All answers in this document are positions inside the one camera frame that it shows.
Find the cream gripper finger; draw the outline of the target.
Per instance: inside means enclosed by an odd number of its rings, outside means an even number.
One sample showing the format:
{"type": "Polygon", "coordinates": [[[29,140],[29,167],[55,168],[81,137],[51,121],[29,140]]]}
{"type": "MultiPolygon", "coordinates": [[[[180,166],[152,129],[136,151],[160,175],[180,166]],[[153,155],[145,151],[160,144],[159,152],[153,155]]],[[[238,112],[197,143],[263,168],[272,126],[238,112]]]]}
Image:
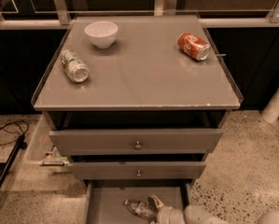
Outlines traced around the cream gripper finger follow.
{"type": "Polygon", "coordinates": [[[153,209],[161,209],[164,206],[164,203],[156,195],[148,196],[147,200],[153,209]]]}

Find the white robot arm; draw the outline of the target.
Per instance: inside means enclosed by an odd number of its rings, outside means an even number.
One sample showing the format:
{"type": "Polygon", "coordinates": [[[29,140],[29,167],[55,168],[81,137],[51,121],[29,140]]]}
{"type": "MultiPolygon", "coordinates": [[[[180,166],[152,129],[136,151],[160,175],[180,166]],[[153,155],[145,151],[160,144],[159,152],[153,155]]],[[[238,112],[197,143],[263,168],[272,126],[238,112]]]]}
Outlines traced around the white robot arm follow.
{"type": "MultiPolygon", "coordinates": [[[[188,205],[181,210],[165,205],[156,195],[147,199],[157,210],[158,224],[230,224],[197,205],[188,205]]],[[[279,224],[279,210],[265,213],[258,219],[257,224],[279,224]]]]}

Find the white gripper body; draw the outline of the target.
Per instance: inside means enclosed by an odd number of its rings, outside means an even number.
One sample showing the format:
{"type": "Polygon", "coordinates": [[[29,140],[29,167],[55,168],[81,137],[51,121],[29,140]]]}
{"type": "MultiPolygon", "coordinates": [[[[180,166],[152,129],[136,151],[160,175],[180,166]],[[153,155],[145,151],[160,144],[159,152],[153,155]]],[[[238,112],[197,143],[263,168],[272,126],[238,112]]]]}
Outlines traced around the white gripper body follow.
{"type": "Polygon", "coordinates": [[[183,211],[171,206],[163,206],[157,215],[158,224],[187,224],[183,211]]]}

